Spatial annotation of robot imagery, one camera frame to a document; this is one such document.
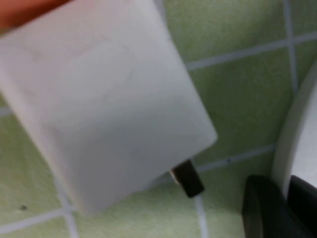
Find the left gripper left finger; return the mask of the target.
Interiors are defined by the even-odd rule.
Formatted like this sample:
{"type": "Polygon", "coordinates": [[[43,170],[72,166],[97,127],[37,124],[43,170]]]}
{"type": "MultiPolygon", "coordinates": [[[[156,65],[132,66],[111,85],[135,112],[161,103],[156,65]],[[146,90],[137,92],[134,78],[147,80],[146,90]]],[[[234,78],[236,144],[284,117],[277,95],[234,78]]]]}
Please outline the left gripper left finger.
{"type": "Polygon", "coordinates": [[[242,208],[247,238],[304,238],[305,226],[269,178],[248,176],[242,208]]]}

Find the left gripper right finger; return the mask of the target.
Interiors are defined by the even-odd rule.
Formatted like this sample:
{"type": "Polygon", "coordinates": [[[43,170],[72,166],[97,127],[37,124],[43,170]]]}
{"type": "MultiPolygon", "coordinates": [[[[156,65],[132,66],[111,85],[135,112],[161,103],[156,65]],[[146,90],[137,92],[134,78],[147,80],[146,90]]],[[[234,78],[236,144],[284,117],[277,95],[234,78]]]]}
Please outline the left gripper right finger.
{"type": "Polygon", "coordinates": [[[305,227],[317,237],[317,188],[291,176],[287,201],[305,227]]]}

